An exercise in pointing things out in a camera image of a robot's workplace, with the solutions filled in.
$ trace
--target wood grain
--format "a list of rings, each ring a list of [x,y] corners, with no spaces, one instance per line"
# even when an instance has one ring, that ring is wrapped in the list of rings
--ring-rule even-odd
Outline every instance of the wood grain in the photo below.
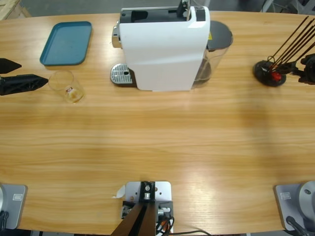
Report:
[[[267,88],[252,66],[277,50],[304,16],[212,12],[234,42],[209,83],[188,92],[119,88],[109,80],[123,51],[111,45],[118,14],[0,22],[0,56],[23,67],[8,75],[48,78],[68,69],[86,98],[65,103],[48,86],[0,97],[0,182],[29,188],[20,228],[110,234],[128,181],[172,184],[176,231],[213,234],[282,229],[277,184],[315,179],[315,87],[288,77]],[[54,24],[90,21],[85,61],[39,62]]]

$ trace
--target sticker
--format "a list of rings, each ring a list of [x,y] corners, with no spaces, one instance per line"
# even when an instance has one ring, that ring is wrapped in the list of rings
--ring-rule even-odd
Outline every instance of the sticker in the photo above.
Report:
[[[21,201],[23,199],[23,194],[13,194],[14,201]]]
[[[290,193],[281,193],[280,195],[281,195],[281,199],[282,199],[282,200],[291,199]]]
[[[68,88],[67,90],[66,90],[66,92],[71,92],[73,90],[73,88],[72,87],[70,87],[70,88]]]

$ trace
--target label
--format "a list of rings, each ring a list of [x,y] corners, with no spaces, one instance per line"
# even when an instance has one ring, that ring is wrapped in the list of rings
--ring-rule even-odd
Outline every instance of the label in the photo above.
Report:
[[[21,201],[23,199],[23,194],[13,194],[13,200],[14,201]]]
[[[281,193],[280,196],[281,196],[281,199],[282,199],[282,200],[291,199],[290,193]]]

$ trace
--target black stand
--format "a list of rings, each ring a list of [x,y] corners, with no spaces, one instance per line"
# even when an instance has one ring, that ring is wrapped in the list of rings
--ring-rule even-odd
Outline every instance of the black stand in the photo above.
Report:
[[[268,72],[269,67],[271,66],[271,61],[262,60],[255,64],[253,67],[253,74],[256,79],[266,86],[278,87],[283,85],[286,81],[286,75],[282,74],[280,79],[275,80],[271,72]]]
[[[155,182],[141,182],[137,203],[111,236],[155,236]]]

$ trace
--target gray device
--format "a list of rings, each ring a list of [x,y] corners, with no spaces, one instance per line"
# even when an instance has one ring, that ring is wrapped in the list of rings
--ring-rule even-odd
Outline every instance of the gray device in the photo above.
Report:
[[[21,220],[23,205],[27,193],[25,185],[0,184],[0,212],[7,214],[5,229],[16,229]]]
[[[277,185],[275,194],[285,229],[315,232],[315,181]]]

